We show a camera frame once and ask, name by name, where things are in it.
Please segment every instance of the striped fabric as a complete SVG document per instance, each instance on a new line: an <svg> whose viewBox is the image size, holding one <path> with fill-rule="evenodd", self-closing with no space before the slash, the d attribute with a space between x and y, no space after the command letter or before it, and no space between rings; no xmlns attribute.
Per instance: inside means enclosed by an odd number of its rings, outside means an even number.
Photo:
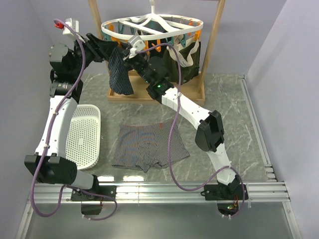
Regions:
<svg viewBox="0 0 319 239"><path fill-rule="evenodd" d="M135 126L122 125L112 166L143 170L151 167L166 168L167 143L173 120L164 123ZM174 126L171 141L171 161L176 163L189 157L177 126Z"/></svg>
<svg viewBox="0 0 319 239"><path fill-rule="evenodd" d="M134 91L129 74L118 51L119 50L115 48L109 59L110 88L120 95L132 95Z"/></svg>

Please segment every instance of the white laundry basket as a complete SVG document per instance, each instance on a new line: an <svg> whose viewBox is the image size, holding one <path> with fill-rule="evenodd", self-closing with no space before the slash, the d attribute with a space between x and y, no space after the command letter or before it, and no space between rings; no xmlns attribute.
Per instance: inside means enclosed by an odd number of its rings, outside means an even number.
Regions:
<svg viewBox="0 0 319 239"><path fill-rule="evenodd" d="M93 167L99 160L101 112L94 105L78 105L66 140L66 158L78 169Z"/></svg>

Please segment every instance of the gray marble surface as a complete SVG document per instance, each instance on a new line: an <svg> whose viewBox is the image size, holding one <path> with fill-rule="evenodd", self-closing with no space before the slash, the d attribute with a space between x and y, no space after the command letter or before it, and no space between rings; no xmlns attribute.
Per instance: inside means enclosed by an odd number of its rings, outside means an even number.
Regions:
<svg viewBox="0 0 319 239"><path fill-rule="evenodd" d="M114 181L172 181L169 169L151 168L142 171L112 167L117 137L122 124L151 124L172 119L175 112L163 105L118 104L107 100L109 76L84 75L80 104L96 105L101 111L101 144L98 163L85 170ZM208 74L205 79L206 104L209 110L218 110L223 117L225 146L232 166L245 181L265 181L267 175L257 144L253 125L237 75ZM179 117L178 130L190 157L173 165L178 181L203 181L215 170L207 154L194 142L196 130Z"/></svg>

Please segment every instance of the striped boxer briefs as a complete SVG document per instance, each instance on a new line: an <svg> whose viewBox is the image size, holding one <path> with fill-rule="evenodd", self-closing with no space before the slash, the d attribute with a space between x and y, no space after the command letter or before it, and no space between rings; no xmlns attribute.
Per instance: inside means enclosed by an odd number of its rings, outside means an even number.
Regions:
<svg viewBox="0 0 319 239"><path fill-rule="evenodd" d="M122 125L112 166L143 170L168 167L167 144L173 120L150 125ZM172 164L189 157L177 126L171 139Z"/></svg>

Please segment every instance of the wooden stand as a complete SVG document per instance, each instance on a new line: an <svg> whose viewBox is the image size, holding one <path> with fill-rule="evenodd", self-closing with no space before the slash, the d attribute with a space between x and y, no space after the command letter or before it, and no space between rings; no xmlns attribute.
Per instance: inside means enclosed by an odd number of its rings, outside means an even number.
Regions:
<svg viewBox="0 0 319 239"><path fill-rule="evenodd" d="M211 29L204 63L199 76L194 77L189 82L182 85L180 91L189 99L194 101L196 104L203 106L205 104L205 90L204 90L204 79L207 72L208 63L213 51L215 39L217 36L220 19L224 10L225 0L215 0L218 1L214 23ZM101 34L101 18L99 14L98 5L96 0L88 0L91 9L92 17L95 23L95 27L98 33L98 37L102 39ZM124 96L114 93L110 88L108 90L107 98L111 102L117 103L135 103L135 104L157 104L146 91L148 84L135 72L129 72L130 81L134 90L134 94L131 96Z"/></svg>

